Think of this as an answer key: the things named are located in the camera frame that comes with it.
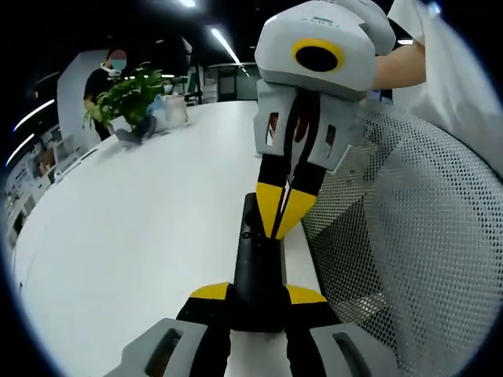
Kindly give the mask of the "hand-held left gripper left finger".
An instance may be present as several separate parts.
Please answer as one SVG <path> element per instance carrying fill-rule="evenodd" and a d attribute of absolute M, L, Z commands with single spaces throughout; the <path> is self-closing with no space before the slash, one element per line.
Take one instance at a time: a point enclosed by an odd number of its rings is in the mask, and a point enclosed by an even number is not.
<path fill-rule="evenodd" d="M 232 284 L 195 290 L 176 318 L 164 318 L 123 348 L 107 376 L 224 376 L 231 350 Z"/>

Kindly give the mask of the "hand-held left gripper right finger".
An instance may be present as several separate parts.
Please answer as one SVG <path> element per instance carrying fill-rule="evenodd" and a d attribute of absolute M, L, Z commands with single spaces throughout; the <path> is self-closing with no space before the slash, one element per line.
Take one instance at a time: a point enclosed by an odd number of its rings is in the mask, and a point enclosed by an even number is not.
<path fill-rule="evenodd" d="M 390 347 L 354 323 L 342 323 L 315 290 L 288 284 L 287 358 L 293 376 L 396 376 Z"/>

